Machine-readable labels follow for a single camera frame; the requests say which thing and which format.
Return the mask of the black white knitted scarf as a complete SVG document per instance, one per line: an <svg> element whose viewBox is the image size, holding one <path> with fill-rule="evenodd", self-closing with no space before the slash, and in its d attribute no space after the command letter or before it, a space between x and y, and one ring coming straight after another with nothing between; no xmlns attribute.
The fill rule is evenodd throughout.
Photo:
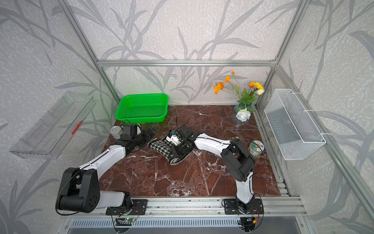
<svg viewBox="0 0 374 234"><path fill-rule="evenodd" d="M184 160L177 160L172 159L171 153L170 153L170 147L173 145L173 143L166 141L166 137L163 139L154 139L151 142L148 143L148 147L152 150L155 150L156 152L162 154L166 160L169 162L170 165L177 165L181 163Z"/></svg>

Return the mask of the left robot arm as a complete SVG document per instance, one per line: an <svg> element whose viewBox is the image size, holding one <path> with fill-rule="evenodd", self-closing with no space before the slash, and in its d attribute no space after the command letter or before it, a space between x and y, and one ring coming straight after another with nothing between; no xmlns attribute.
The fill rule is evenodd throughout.
<svg viewBox="0 0 374 234"><path fill-rule="evenodd" d="M138 124L126 124L120 139L106 151L80 167L66 169L56 198L56 211L71 211L76 214L110 207L130 210L133 207L130 194L101 191L99 179L136 147L140 149L150 142L155 132L153 128L143 130Z"/></svg>

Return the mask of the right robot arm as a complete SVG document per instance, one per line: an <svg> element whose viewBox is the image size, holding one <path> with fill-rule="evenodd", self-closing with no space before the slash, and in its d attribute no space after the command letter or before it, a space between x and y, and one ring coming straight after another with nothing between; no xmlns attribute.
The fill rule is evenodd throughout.
<svg viewBox="0 0 374 234"><path fill-rule="evenodd" d="M164 138L170 144L172 158L182 159L194 149L207 151L222 158L228 173L236 181L236 202L241 213L247 214L255 200L252 177L255 158L240 139L222 140L205 133L192 132L185 125L172 130Z"/></svg>

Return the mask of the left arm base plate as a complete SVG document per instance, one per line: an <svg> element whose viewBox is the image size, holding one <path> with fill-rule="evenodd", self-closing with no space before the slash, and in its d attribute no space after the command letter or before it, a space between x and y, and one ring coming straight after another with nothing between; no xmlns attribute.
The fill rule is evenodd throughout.
<svg viewBox="0 0 374 234"><path fill-rule="evenodd" d="M147 203L147 199L125 200L123 201L123 204L119 207L107 208L105 215L145 215Z"/></svg>

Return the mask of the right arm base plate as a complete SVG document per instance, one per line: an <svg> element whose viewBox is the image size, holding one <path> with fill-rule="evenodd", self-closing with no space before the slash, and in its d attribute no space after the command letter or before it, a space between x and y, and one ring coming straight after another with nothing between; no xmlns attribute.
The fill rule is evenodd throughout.
<svg viewBox="0 0 374 234"><path fill-rule="evenodd" d="M249 203L243 203L239 199L223 199L222 206L226 215L262 215L264 205L261 199L252 198Z"/></svg>

